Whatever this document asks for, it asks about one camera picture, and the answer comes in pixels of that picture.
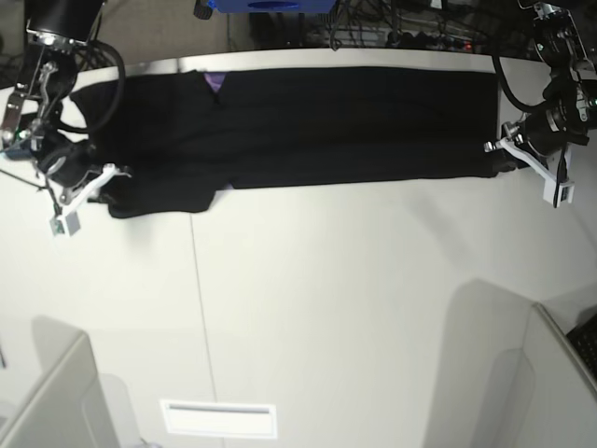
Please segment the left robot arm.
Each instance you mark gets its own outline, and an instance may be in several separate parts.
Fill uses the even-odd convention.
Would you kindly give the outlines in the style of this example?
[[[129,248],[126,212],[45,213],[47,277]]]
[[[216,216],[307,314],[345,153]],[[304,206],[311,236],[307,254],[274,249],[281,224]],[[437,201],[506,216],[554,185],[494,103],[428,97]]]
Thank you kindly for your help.
[[[492,63],[499,86],[522,117],[502,125],[501,137],[532,157],[541,167],[573,146],[589,144],[596,129],[596,3],[594,1],[519,1],[532,20],[533,44],[539,60],[549,68],[542,101],[520,100],[507,82],[501,63],[500,40],[493,45]]]

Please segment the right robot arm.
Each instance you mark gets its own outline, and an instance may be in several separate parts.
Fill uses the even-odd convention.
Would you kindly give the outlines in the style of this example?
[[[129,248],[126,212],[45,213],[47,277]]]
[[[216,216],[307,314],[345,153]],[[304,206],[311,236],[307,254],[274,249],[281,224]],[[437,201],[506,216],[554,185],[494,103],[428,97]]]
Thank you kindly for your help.
[[[33,163],[57,213],[100,189],[101,175],[122,173],[99,166],[87,140],[116,114],[126,79],[118,51],[97,37],[103,9],[102,1],[31,1],[26,8],[27,46],[1,122],[1,150]],[[104,112],[76,127],[62,121],[62,102],[73,91],[82,65],[95,55],[111,57],[118,70],[116,86]],[[74,142],[69,133],[85,139]]]

